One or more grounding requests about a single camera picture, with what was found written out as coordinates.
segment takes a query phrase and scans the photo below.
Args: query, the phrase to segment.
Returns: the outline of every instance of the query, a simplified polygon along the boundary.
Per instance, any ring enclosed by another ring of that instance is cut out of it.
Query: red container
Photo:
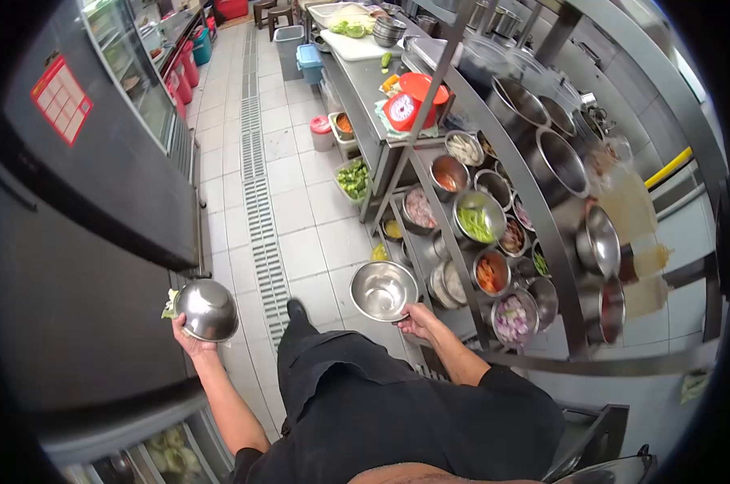
[[[179,86],[177,86],[179,97],[182,99],[182,102],[187,104],[193,100],[193,88],[190,87],[190,83],[188,82],[188,78],[185,74],[185,64],[182,63],[182,59],[180,59],[180,57],[182,56],[177,57],[177,60],[174,63],[174,72],[177,73],[177,77],[179,78]]]
[[[185,112],[185,103],[182,102],[182,98],[179,97],[179,91],[177,88],[179,87],[179,76],[177,75],[177,72],[172,70],[169,72],[168,79],[166,79],[166,87],[168,88],[169,92],[171,93],[171,96],[174,98],[175,102],[177,103],[177,112],[179,113],[180,117],[182,119],[186,118],[186,112]]]
[[[182,65],[185,66],[185,77],[188,79],[188,83],[191,88],[198,85],[198,68],[196,67],[196,60],[193,59],[193,41],[189,40],[182,46]]]

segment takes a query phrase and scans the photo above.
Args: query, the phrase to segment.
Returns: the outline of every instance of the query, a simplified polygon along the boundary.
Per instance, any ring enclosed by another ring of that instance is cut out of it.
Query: yellow food
[[[403,235],[400,233],[400,226],[396,220],[389,220],[385,223],[384,232],[387,232],[387,235],[392,238],[403,238]]]
[[[381,89],[384,90],[384,92],[389,91],[392,86],[394,86],[394,83],[400,80],[400,76],[396,73],[393,73],[391,76],[389,76],[389,79],[384,81],[383,84],[381,84]]]

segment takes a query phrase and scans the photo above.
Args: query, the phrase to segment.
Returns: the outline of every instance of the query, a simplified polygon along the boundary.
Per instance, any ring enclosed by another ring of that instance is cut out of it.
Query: refrigerator
[[[160,315],[208,275],[199,158],[127,0],[40,19],[0,103],[0,364],[32,421],[196,376]]]

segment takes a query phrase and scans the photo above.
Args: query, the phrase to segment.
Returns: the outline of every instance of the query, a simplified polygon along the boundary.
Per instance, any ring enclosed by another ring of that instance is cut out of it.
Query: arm
[[[397,324],[400,331],[427,340],[446,367],[452,382],[457,385],[478,386],[484,373],[491,368],[488,363],[467,349],[427,306],[405,305],[403,315],[409,317]]]
[[[206,398],[223,436],[225,445],[234,455],[241,449],[252,448],[265,452],[271,447],[261,423],[231,384],[228,373],[217,355],[217,343],[195,339],[182,331],[185,315],[171,321],[177,342],[190,355]]]

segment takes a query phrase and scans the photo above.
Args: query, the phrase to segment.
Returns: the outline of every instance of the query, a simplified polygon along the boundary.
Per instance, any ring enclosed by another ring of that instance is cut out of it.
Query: teal container
[[[209,29],[204,28],[193,39],[193,59],[197,66],[202,66],[212,58],[212,41],[209,40]]]

